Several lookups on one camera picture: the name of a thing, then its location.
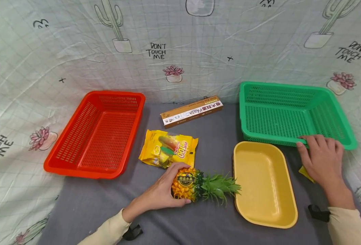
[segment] table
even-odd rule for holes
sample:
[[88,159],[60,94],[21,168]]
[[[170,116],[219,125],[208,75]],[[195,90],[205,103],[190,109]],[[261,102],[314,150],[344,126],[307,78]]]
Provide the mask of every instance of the table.
[[[165,172],[138,160],[147,129],[198,137],[195,167],[207,173],[232,175],[233,150],[238,142],[243,141],[238,105],[225,104],[222,111],[165,130],[159,114],[179,106],[145,105],[123,175],[113,180],[65,178],[38,244],[79,243]],[[278,147],[286,157],[299,213],[294,227],[275,229],[251,224],[240,216],[234,199],[229,197],[227,206],[207,200],[183,208],[147,212],[132,224],[132,227],[140,224],[144,234],[133,241],[121,240],[119,244],[331,244],[327,224],[312,219],[307,210],[309,204],[327,209],[322,189],[297,172],[301,161],[294,147]],[[358,201],[356,206],[361,212]]]

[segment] box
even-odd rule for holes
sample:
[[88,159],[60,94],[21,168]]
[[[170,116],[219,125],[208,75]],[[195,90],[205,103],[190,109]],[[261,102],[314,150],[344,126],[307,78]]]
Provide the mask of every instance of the box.
[[222,108],[223,104],[220,99],[217,96],[212,96],[180,108],[166,111],[161,113],[160,116],[163,120],[164,128],[168,129],[201,116],[221,111]]

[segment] beige sleeve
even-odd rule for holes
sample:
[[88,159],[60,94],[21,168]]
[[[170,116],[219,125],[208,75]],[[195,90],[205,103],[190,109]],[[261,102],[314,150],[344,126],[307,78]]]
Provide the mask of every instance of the beige sleeve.
[[361,217],[358,210],[329,207],[328,230],[333,245],[361,244]]
[[116,216],[106,220],[95,233],[86,237],[78,245],[113,245],[118,243],[131,224],[124,221],[122,210]]

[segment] plastic basket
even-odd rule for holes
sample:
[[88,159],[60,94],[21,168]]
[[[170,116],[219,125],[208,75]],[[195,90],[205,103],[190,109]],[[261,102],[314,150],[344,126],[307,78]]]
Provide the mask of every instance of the plastic basket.
[[93,91],[85,95],[52,148],[44,169],[59,175],[115,178],[126,170],[145,96]]
[[296,146],[301,135],[322,134],[346,150],[357,142],[334,94],[327,88],[278,83],[240,84],[240,120],[244,139]]

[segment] pineapple crown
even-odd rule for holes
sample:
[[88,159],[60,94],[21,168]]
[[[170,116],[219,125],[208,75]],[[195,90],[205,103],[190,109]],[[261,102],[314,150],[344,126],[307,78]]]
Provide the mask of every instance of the pineapple crown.
[[222,175],[207,175],[202,177],[202,184],[200,188],[203,190],[201,196],[205,199],[215,198],[217,202],[219,199],[222,200],[221,204],[227,204],[227,198],[225,193],[228,193],[232,196],[239,194],[241,186],[235,183],[234,178],[227,178],[228,174],[225,176]]

